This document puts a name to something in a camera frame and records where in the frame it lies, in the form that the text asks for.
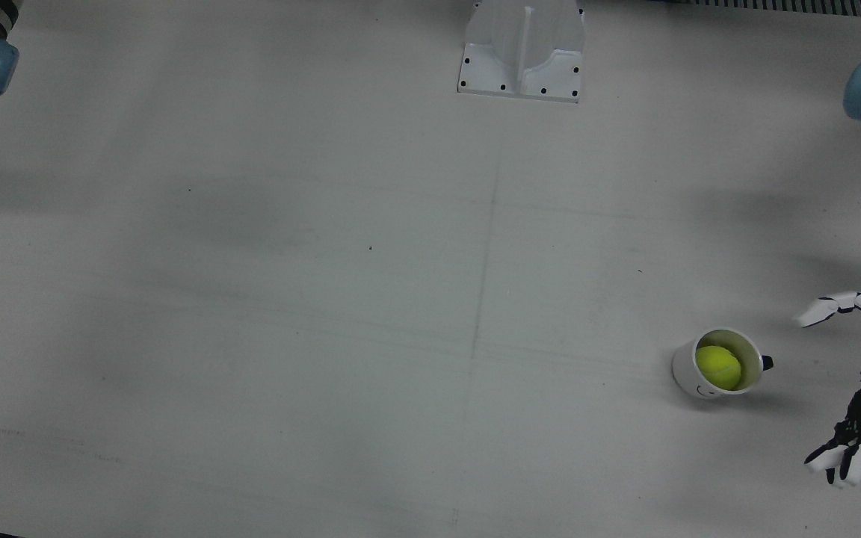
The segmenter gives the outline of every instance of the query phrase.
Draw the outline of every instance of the tennis ball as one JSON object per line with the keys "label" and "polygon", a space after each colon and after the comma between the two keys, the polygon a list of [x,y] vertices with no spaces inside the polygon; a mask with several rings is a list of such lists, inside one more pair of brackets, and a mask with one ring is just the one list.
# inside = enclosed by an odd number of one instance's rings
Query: tennis ball
{"label": "tennis ball", "polygon": [[737,358],[732,356],[730,350],[720,345],[698,348],[697,367],[700,367],[703,376],[710,383],[724,391],[732,391],[739,384],[739,375],[742,374]]}

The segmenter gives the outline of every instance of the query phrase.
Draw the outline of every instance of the smiley face drawing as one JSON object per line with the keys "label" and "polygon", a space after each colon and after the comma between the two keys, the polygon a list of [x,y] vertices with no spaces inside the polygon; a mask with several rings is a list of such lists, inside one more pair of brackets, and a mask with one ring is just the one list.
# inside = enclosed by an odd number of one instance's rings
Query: smiley face drawing
{"label": "smiley face drawing", "polygon": [[710,389],[707,389],[706,392],[703,392],[703,385],[697,385],[697,394],[700,396],[706,396],[707,398],[710,398],[710,396],[717,395],[715,394],[715,392],[710,391]]}

